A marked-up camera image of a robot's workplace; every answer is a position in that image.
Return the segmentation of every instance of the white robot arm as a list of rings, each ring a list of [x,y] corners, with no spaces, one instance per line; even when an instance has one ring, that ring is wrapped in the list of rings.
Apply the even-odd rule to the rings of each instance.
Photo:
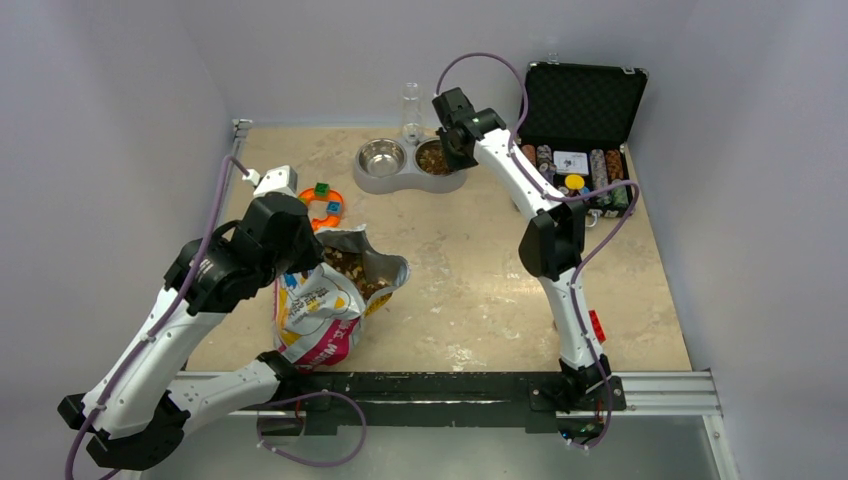
[[[580,318],[589,318],[582,276],[574,276],[582,261],[586,206],[550,199],[562,198],[562,194],[535,168],[519,166],[529,165],[529,161],[510,145],[510,132],[494,110],[476,111],[459,88],[438,95],[433,106],[442,124],[437,133],[448,167],[456,171],[483,164],[494,171],[528,221],[518,253],[527,272],[542,284],[559,332],[565,382],[555,396],[567,410],[610,377],[594,329],[584,330],[575,310]]]
[[[172,384],[200,341],[238,302],[255,296],[283,272],[305,271],[323,261],[323,247],[296,189],[297,175],[290,167],[262,177],[244,217],[213,232],[188,293],[150,337],[186,281],[201,241],[186,244],[165,274],[165,286],[144,324],[109,373],[86,394],[62,400],[58,410],[69,426],[79,430],[88,419],[88,431],[95,435],[87,450],[99,466],[151,468],[186,434],[234,410],[271,400],[282,381],[297,375],[271,351],[215,379]],[[131,361],[123,365],[127,358]],[[107,385],[111,393],[99,404]]]

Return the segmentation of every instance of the pet food bag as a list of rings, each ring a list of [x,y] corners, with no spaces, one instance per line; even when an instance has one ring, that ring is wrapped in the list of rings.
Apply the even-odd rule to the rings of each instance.
[[[364,225],[322,228],[315,236],[324,245],[324,263],[278,282],[274,346],[301,370],[344,360],[365,318],[409,278],[406,259],[374,250]]]

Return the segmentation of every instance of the blue cube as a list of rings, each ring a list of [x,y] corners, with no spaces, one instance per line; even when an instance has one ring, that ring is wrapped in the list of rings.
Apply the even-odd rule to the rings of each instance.
[[[340,202],[328,202],[327,213],[329,213],[330,215],[341,215],[342,204]]]
[[[283,280],[286,282],[286,287],[288,288],[294,288],[297,286],[297,280],[294,276],[289,275],[288,273],[283,275]]]

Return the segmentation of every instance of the glass bottle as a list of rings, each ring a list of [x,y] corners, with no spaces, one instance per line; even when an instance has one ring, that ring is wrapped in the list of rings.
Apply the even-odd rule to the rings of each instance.
[[[410,145],[418,145],[423,135],[421,116],[421,87],[414,82],[403,86],[401,93],[403,109],[401,110],[400,134]]]

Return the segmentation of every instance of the white wall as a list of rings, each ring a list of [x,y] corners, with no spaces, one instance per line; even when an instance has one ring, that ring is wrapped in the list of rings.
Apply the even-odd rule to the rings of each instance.
[[[229,116],[166,0],[3,2],[0,59],[0,477],[59,478],[56,405],[200,234]]]
[[[848,4],[698,3],[637,172],[693,365],[744,478],[848,471]]]
[[[400,124],[407,81],[427,98],[442,69],[471,51],[523,67],[550,49],[575,62],[650,69],[695,0],[180,0],[198,50],[230,110],[260,122]],[[427,20],[421,17],[428,15]],[[518,114],[509,72],[489,59],[458,65],[475,106]],[[428,103],[424,111],[435,126]]]

